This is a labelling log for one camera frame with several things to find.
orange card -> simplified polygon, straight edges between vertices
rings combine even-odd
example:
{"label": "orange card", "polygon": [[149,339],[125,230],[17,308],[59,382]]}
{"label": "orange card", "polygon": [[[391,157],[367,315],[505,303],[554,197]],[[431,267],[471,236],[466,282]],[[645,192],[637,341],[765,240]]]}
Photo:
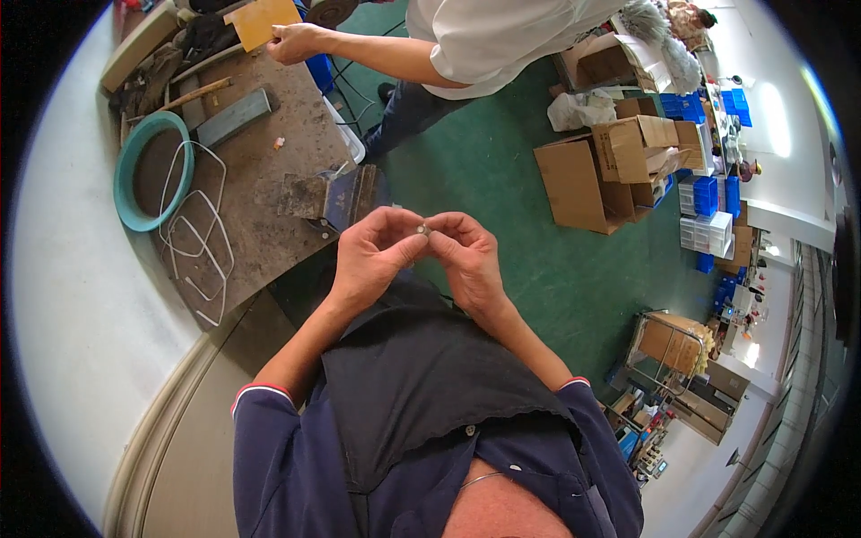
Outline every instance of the orange card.
{"label": "orange card", "polygon": [[256,0],[224,15],[224,23],[236,28],[247,53],[272,39],[272,25],[302,22],[291,0]]}

black shoe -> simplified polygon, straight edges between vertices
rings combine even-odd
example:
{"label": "black shoe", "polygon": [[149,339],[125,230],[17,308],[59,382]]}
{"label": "black shoe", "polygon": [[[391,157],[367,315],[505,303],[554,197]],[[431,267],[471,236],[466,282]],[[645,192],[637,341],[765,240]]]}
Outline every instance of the black shoe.
{"label": "black shoe", "polygon": [[384,82],[377,86],[377,96],[380,97],[380,101],[383,106],[388,105],[389,100],[394,95],[394,84]]}

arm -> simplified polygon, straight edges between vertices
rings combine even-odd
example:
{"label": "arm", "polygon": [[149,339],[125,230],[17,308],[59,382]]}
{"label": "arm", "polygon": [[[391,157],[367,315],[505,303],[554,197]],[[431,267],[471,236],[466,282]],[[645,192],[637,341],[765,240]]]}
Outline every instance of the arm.
{"label": "arm", "polygon": [[427,237],[416,233],[423,221],[412,211],[379,207],[345,230],[338,240],[338,269],[331,292],[263,366],[254,383],[284,388],[296,409],[301,407],[316,377],[320,355],[427,245]]}
{"label": "arm", "polygon": [[440,213],[425,221],[455,302],[551,391],[571,376],[568,366],[530,329],[505,294],[496,238],[464,213]]}
{"label": "arm", "polygon": [[362,64],[408,82],[440,88],[468,88],[441,76],[431,63],[436,43],[408,37],[356,35],[300,23],[273,26],[275,39],[266,46],[269,54],[285,65],[296,64],[316,54],[331,54]]}

worker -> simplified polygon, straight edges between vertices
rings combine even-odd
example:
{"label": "worker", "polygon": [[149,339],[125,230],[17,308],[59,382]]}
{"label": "worker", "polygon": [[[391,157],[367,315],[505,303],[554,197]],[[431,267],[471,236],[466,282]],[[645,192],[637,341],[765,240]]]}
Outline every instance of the worker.
{"label": "worker", "polygon": [[666,18],[670,22],[672,35],[692,52],[706,44],[705,30],[717,24],[714,15],[685,0],[669,0],[666,3]]}
{"label": "worker", "polygon": [[327,53],[396,78],[377,95],[382,121],[362,137],[374,161],[444,116],[505,87],[534,60],[573,46],[626,0],[410,0],[409,38],[355,35],[299,23],[274,26],[282,64]]}
{"label": "worker", "polygon": [[733,163],[729,167],[728,176],[737,176],[741,178],[741,182],[747,183],[753,179],[754,175],[758,176],[759,174],[762,174],[762,166],[754,159],[753,164],[747,161],[741,161],[741,164]]}
{"label": "worker", "polygon": [[[458,308],[406,270],[424,256]],[[642,530],[589,382],[523,321],[464,213],[381,207],[346,230],[328,294],[232,413],[243,537]]]}

teal rubber ring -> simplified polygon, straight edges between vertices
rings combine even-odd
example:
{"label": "teal rubber ring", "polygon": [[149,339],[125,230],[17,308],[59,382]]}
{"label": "teal rubber ring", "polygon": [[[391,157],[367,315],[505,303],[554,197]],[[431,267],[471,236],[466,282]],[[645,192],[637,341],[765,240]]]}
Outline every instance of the teal rubber ring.
{"label": "teal rubber ring", "polygon": [[189,129],[178,115],[168,112],[154,112],[140,121],[137,127],[128,135],[126,143],[122,145],[120,156],[117,158],[114,170],[114,205],[120,220],[129,229],[135,232],[149,232],[161,226],[170,214],[177,210],[180,202],[191,187],[191,178],[195,174],[195,152],[191,144],[184,148],[185,160],[183,162],[183,173],[179,178],[179,187],[173,195],[173,200],[158,217],[144,213],[138,202],[134,199],[134,170],[137,167],[140,153],[144,151],[146,143],[156,135],[176,129],[183,136],[183,141],[189,140]]}

